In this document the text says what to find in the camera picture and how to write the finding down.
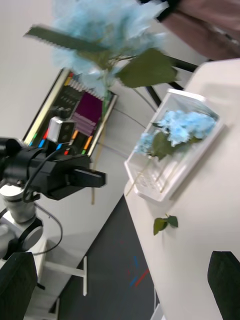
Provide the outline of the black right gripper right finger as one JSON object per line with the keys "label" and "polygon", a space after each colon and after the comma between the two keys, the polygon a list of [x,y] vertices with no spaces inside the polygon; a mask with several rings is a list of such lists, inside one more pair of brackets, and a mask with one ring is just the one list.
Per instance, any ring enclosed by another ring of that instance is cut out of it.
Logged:
{"label": "black right gripper right finger", "polygon": [[240,262],[230,251],[213,251],[207,281],[224,320],[240,320]]}

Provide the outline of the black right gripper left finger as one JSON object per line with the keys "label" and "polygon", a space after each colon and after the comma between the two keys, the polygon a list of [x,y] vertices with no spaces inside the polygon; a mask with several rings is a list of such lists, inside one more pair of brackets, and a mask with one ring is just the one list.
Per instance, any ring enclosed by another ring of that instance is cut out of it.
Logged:
{"label": "black right gripper left finger", "polygon": [[0,319],[22,320],[37,283],[33,254],[12,254],[0,268]]}

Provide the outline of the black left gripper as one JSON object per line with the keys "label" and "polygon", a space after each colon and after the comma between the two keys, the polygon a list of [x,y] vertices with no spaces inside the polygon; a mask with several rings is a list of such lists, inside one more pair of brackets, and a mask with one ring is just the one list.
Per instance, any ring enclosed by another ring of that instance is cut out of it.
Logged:
{"label": "black left gripper", "polygon": [[107,183],[104,172],[89,169],[87,155],[60,155],[47,161],[29,186],[52,200],[62,200],[83,188],[101,188]]}

